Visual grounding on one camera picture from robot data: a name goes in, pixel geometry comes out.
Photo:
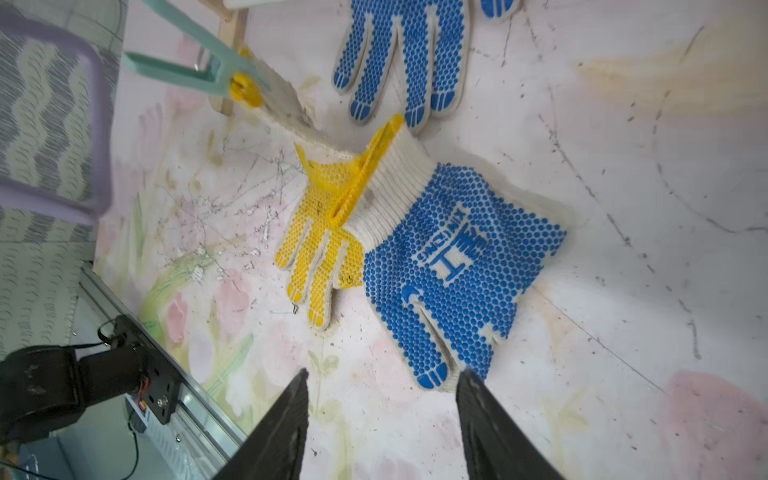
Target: mint green plastic clip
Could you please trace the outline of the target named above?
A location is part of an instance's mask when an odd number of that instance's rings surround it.
[[[131,70],[142,77],[178,87],[192,88],[219,97],[230,96],[230,85],[236,73],[248,75],[264,91],[272,91],[270,83],[262,76],[256,65],[227,47],[215,35],[193,22],[167,0],[144,0],[144,4],[183,33],[194,38],[201,47],[208,50],[210,60],[207,68],[197,71],[130,51],[125,52],[123,58]]]

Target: yellow dotted glove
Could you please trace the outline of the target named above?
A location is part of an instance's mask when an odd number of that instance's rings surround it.
[[[362,285],[362,245],[343,228],[332,228],[329,221],[329,208],[359,173],[360,159],[321,164],[308,161],[299,145],[296,152],[310,181],[280,241],[275,264],[280,269],[293,265],[288,297],[304,303],[309,290],[310,324],[325,329],[331,289]]]

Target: glove finger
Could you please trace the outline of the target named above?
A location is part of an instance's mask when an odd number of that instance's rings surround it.
[[[438,349],[442,354],[442,362],[439,364],[433,363],[426,367],[421,367],[423,370],[421,374],[416,375],[414,369],[414,375],[419,385],[426,389],[453,389],[458,381],[459,369],[457,369],[457,359],[454,356],[453,351],[448,348],[445,342],[445,337],[442,331],[438,328],[437,322],[432,318],[432,313],[424,304],[424,297],[413,286],[406,286],[402,289],[402,300],[409,307],[409,310],[416,313],[419,317],[419,322],[425,327],[426,332],[429,334],[432,345]]]
[[[355,94],[349,103],[349,113],[358,124],[364,124],[372,117],[376,104],[379,103],[389,65],[392,63],[392,52],[397,42],[397,20],[393,17],[394,3],[387,2],[381,7],[383,12],[376,16],[376,20],[371,20],[371,42],[366,45],[362,56],[362,75],[357,79]]]
[[[373,20],[366,15],[358,2],[352,2],[352,19],[346,29],[344,40],[336,56],[333,68],[333,87],[339,93],[346,93],[357,77],[362,57],[370,43]]]
[[[362,267],[365,257],[362,253],[362,245],[349,232],[339,229],[339,235],[349,246],[346,249],[344,262],[339,269],[339,274],[333,278],[333,288],[353,288],[362,285]]]
[[[522,0],[480,0],[482,11],[488,18],[504,20],[515,13]]]
[[[317,329],[325,329],[330,324],[331,289],[333,279],[339,274],[339,268],[344,262],[349,243],[337,232],[331,233],[328,244],[323,249],[321,260],[310,273],[310,325]]]
[[[288,228],[283,233],[283,238],[277,243],[277,254],[275,255],[275,265],[281,270],[288,268],[296,259],[296,253],[302,245],[306,235],[310,231],[311,222],[307,222],[306,212],[307,202],[310,201],[307,192],[301,199],[298,207],[293,211],[288,222]]]
[[[464,88],[464,75],[469,57],[467,1],[441,2],[437,16],[439,34],[435,45],[435,74],[430,106],[436,117],[444,117],[458,107]]]
[[[309,232],[305,236],[299,254],[296,256],[296,262],[293,265],[290,280],[288,281],[288,298],[296,304],[304,303],[306,300],[306,291],[310,283],[310,273],[323,252],[323,243],[327,241],[329,235],[323,226],[318,225],[316,221],[307,219],[310,224]]]
[[[406,124],[417,132],[429,119],[428,100],[432,94],[432,72],[435,64],[435,7],[421,2],[406,6],[402,26],[402,57],[406,63]]]

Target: blue rubber dots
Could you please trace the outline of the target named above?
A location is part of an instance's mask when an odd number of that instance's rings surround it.
[[[462,364],[486,377],[491,337],[507,337],[518,296],[565,236],[494,194],[473,169],[437,167],[364,269],[366,295],[419,385],[439,387]]]

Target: wooden stick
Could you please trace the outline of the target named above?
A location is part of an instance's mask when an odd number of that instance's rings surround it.
[[[234,51],[239,51],[243,46],[243,40],[245,39],[245,27],[248,22],[248,9],[239,8],[231,12],[232,18],[229,21],[221,20],[219,22],[219,40],[223,41],[228,47],[231,47]],[[222,97],[208,97],[210,106],[215,110],[230,116],[232,114],[233,105],[229,98]]]
[[[200,0],[200,3],[210,8],[216,15],[219,15],[222,22],[228,22],[232,19],[232,11],[224,6],[223,0]]]

